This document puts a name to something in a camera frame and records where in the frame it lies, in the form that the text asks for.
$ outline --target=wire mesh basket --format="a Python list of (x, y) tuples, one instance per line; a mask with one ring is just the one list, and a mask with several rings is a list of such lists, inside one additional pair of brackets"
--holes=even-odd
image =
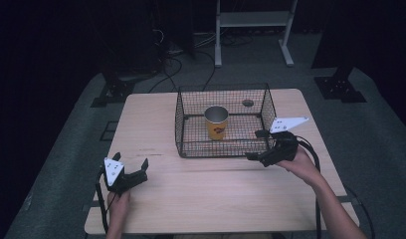
[[(222, 106), (229, 113), (226, 135), (212, 140), (204, 112)], [(257, 138), (276, 116), (268, 84), (180, 87), (175, 113), (175, 143), (181, 157), (241, 157), (270, 149), (272, 139)]]

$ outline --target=human arm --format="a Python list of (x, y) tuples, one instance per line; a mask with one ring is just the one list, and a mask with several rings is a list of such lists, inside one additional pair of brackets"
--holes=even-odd
[(129, 198), (130, 190), (124, 192), (121, 196), (113, 192), (107, 195), (107, 202), (110, 203), (110, 208), (106, 239), (121, 238), (122, 229), (129, 211)]
[(313, 189), (324, 223), (332, 238), (366, 238), (302, 147), (299, 146), (293, 161), (283, 160), (277, 165), (292, 172)]

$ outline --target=wooden table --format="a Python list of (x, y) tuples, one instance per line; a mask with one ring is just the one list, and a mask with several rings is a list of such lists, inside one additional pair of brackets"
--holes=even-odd
[[(291, 132), (312, 144), (321, 173), (336, 195), (346, 195), (303, 94), (295, 89), (271, 93), (279, 118), (310, 118)], [(292, 173), (244, 157), (181, 158), (174, 138), (176, 99), (171, 93), (137, 94), (125, 102), (108, 156), (120, 152), (126, 173), (149, 160), (148, 181), (131, 191), (125, 233), (315, 230), (314, 193)], [(358, 224), (352, 205), (343, 206)], [(104, 234), (98, 207), (91, 208), (85, 230)]]

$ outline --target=human hand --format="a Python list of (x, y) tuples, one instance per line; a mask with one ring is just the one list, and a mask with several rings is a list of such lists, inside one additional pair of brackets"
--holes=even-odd
[(120, 238), (126, 216), (129, 212), (129, 198), (131, 190), (127, 190), (121, 196), (114, 192), (107, 195), (109, 208), (109, 228), (106, 238)]
[(293, 161), (282, 160), (277, 163), (277, 166), (292, 172), (310, 186), (322, 179), (320, 172), (315, 168), (311, 158), (301, 146), (298, 147)]

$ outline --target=dark background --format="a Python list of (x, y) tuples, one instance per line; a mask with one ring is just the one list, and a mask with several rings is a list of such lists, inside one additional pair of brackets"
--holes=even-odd
[[(137, 60), (146, 57), (136, 51), (144, 44), (142, 39), (151, 39), (151, 30), (137, 32), (133, 21), (138, 20), (132, 18), (132, 31), (126, 35), (131, 45), (125, 45), (120, 32), (128, 25), (119, 25), (107, 0), (91, 2), (0, 0), (0, 237), (84, 87), (100, 72), (102, 59), (130, 52), (126, 57), (132, 59), (124, 63), (135, 69), (153, 68), (139, 65), (143, 61)], [(187, 40), (192, 30), (214, 30), (216, 1), (133, 2), (144, 6), (134, 16), (153, 13), (150, 24), (164, 28), (167, 39), (184, 48), (192, 46)], [(233, 9), (235, 3), (224, 0), (222, 7)], [(237, 1), (242, 10), (281, 10), (289, 5), (289, 1)], [(178, 26), (190, 17), (185, 27)], [(300, 0), (293, 31), (324, 31), (314, 68), (336, 67), (342, 52), (350, 52), (354, 67), (375, 81), (406, 124), (406, 0)]]

